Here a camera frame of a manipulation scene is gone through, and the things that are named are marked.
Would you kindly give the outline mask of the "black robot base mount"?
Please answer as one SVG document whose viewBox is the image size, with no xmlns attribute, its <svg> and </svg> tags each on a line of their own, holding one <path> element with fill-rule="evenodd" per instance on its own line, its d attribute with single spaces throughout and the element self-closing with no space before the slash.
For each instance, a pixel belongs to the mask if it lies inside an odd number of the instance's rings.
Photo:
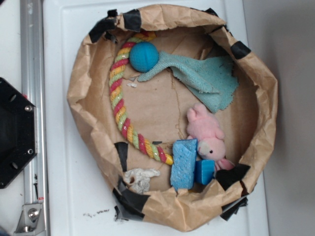
<svg viewBox="0 0 315 236">
<path fill-rule="evenodd" d="M 0 79 L 0 188 L 5 189 L 36 155 L 35 106 Z"/>
</svg>

